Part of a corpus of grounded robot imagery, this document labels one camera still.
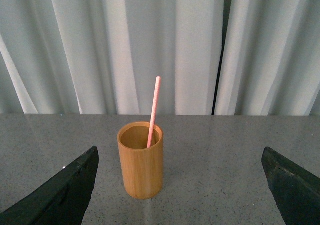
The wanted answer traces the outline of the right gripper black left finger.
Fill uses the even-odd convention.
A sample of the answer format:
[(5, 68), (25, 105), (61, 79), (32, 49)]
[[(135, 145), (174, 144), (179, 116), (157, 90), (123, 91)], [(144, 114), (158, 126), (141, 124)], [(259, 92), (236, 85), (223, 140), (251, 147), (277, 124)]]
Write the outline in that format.
[(2, 225), (80, 225), (92, 198), (99, 153), (91, 147), (30, 195), (0, 214)]

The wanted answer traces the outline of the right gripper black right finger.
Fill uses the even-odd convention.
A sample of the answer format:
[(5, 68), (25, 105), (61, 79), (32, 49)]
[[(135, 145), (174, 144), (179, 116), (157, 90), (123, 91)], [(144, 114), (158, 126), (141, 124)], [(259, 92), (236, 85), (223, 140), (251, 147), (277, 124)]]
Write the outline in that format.
[(287, 225), (320, 223), (320, 178), (265, 147), (261, 163), (269, 190)]

